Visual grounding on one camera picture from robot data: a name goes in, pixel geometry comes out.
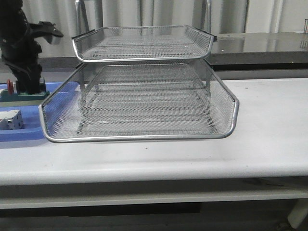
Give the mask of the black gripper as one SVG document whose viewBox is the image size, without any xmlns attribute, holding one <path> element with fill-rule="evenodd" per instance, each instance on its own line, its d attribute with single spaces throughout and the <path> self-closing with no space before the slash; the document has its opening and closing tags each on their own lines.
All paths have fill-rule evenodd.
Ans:
<svg viewBox="0 0 308 231">
<path fill-rule="evenodd" d="M 43 37 L 53 44 L 64 35 L 51 22 L 30 23 L 22 7 L 21 0 L 0 2 L 1 58 L 17 78 L 17 93 L 36 94 L 43 92 L 43 86 L 40 82 L 42 67 L 38 64 L 42 49 L 35 39 Z"/>
</svg>

